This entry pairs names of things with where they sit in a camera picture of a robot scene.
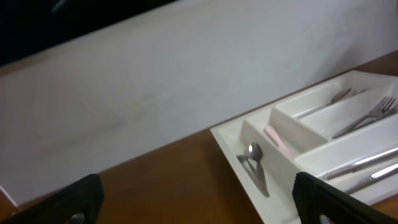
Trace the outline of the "pink handled utensil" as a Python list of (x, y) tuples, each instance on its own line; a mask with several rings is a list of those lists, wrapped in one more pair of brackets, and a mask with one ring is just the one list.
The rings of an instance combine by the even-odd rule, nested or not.
[(294, 155), (290, 151), (290, 149), (284, 144), (282, 139), (280, 138), (278, 132), (275, 130), (275, 128), (272, 125), (267, 125), (264, 127), (264, 132), (273, 140), (273, 142), (276, 144), (278, 147), (279, 151), (283, 153), (283, 155), (289, 159), (293, 160)]

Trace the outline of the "dark chopstick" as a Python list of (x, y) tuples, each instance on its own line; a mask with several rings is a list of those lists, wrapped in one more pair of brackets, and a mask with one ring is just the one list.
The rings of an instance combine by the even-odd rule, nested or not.
[(353, 185), (352, 187), (345, 190), (345, 193), (353, 194), (359, 190), (362, 190), (372, 184), (375, 184), (376, 182), (384, 180), (384, 179), (386, 179), (392, 175), (395, 175), (395, 174), (397, 174), (397, 164), (386, 167), (385, 169), (379, 170), (379, 171), (367, 176), (366, 178), (361, 179), (355, 185)]
[(354, 173), (360, 171), (362, 169), (366, 169), (368, 167), (375, 166), (376, 164), (380, 164), (382, 162), (386, 162), (390, 159), (397, 157), (397, 148), (390, 149), (385, 152), (381, 152), (379, 154), (366, 157), (356, 162), (352, 162), (346, 164), (344, 166), (336, 167), (332, 170), (329, 170), (323, 174), (320, 174), (318, 177), (322, 180), (331, 180), (338, 177), (341, 177), (346, 174)]

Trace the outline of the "small bent spoon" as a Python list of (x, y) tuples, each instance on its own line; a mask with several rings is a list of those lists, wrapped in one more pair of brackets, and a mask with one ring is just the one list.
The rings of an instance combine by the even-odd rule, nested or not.
[(265, 173), (261, 164), (261, 160), (263, 158), (262, 149), (258, 143), (252, 142), (249, 145), (248, 151), (249, 151), (249, 158), (256, 162), (256, 175), (259, 184), (261, 186), (261, 191), (265, 197), (269, 198), (270, 194), (267, 189)]
[(260, 191), (261, 194), (267, 196), (266, 189), (264, 188), (262, 182), (260, 182), (259, 178), (257, 177), (257, 172), (254, 166), (250, 163), (248, 156), (240, 154), (236, 156), (238, 161), (243, 166), (244, 170), (252, 180), (252, 182), (256, 185), (257, 189)]

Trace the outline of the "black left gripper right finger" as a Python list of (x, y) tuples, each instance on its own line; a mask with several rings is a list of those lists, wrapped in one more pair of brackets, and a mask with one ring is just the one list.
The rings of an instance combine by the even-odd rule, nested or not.
[(397, 220), (307, 172), (296, 173), (292, 190), (302, 224), (319, 224), (322, 215), (336, 224), (397, 224)]

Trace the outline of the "silver fork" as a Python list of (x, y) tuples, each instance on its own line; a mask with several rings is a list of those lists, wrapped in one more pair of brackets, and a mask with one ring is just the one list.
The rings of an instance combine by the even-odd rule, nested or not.
[(378, 118), (387, 113), (390, 110), (391, 106), (394, 104), (396, 97), (393, 96), (385, 96), (371, 111), (367, 112), (365, 115), (354, 121), (353, 123), (349, 124), (347, 127), (343, 128), (342, 130), (338, 131), (334, 134), (331, 138), (335, 139), (338, 138), (355, 127), (365, 121), (368, 118)]
[(390, 116), (392, 116), (392, 115), (394, 115), (394, 114), (396, 114), (396, 113), (397, 113), (397, 105), (395, 105), (395, 107), (393, 107), (392, 109), (389, 109), (389, 110), (388, 110), (387, 112), (385, 112), (383, 115), (381, 115), (381, 116), (379, 116), (379, 117), (377, 117), (377, 118), (374, 118), (374, 119), (372, 119), (372, 120), (370, 120), (370, 121), (368, 121), (368, 122), (366, 122), (366, 123), (364, 123), (364, 124), (360, 124), (360, 125), (358, 126), (358, 128), (362, 128), (362, 127), (365, 127), (365, 126), (367, 126), (367, 125), (376, 123), (376, 122), (378, 122), (378, 121), (380, 121), (380, 120), (382, 120), (382, 119), (384, 119), (384, 118), (390, 117)]

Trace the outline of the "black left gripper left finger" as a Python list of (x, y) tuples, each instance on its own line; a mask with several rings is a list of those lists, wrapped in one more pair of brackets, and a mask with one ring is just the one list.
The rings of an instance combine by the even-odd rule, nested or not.
[(80, 223), (95, 224), (103, 200), (100, 176), (90, 174), (1, 224), (62, 224), (73, 217)]

